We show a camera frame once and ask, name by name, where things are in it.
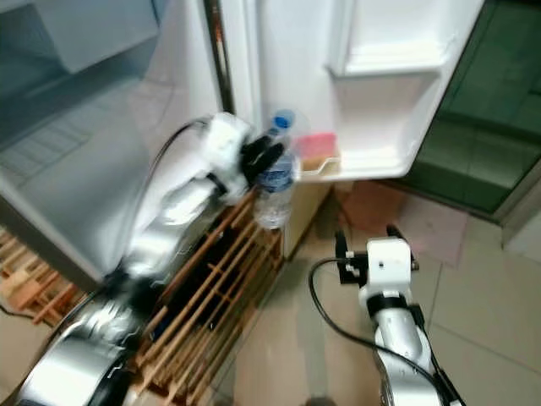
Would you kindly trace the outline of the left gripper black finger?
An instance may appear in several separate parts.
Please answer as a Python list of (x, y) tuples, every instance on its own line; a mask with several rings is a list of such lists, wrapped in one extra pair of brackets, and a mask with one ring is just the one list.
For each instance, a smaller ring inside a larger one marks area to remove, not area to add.
[(271, 169), (285, 154), (287, 146), (281, 140), (258, 138), (254, 142), (254, 181)]

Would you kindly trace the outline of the clear blue capped water bottle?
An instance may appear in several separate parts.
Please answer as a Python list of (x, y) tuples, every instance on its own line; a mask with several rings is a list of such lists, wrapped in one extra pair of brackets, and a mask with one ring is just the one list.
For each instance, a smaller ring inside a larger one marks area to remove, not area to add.
[(291, 216), (292, 186), (295, 154), (292, 132), (297, 124), (293, 109), (278, 109), (271, 117), (268, 138), (281, 146), (281, 155), (256, 178), (260, 187), (255, 202), (254, 219), (262, 228), (281, 229)]

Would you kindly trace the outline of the small steel fridge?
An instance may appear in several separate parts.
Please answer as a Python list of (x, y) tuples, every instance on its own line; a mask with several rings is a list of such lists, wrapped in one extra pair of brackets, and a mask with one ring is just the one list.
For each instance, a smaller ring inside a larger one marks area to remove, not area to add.
[(183, 124), (330, 131), (300, 183), (398, 178), (416, 160), (484, 0), (0, 0), (0, 224), (88, 287), (196, 167)]

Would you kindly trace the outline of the white topped side cabinet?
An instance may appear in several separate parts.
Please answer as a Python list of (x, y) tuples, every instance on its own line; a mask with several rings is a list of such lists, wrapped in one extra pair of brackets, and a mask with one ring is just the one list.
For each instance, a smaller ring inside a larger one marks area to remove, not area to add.
[(327, 198), (332, 183), (300, 183), (292, 189), (291, 216), (282, 229), (282, 252), (292, 259), (303, 235), (312, 224), (322, 202)]

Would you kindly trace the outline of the pink box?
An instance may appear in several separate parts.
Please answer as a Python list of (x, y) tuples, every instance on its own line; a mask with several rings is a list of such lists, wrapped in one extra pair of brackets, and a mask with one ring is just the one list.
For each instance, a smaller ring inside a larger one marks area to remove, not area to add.
[(303, 134), (295, 142), (302, 160), (325, 160), (339, 156), (337, 135), (324, 131)]

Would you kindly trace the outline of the wooden slatted rack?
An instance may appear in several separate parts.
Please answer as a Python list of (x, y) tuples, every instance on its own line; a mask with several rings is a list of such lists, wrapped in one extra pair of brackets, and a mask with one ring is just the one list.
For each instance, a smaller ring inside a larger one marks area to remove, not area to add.
[[(254, 195), (229, 206), (194, 248), (152, 313), (121, 403), (157, 398), (160, 406), (200, 406), (229, 349), (282, 269), (282, 233), (254, 221)], [(88, 287), (64, 276), (11, 233), (1, 233), (4, 305), (57, 324), (103, 282)]]

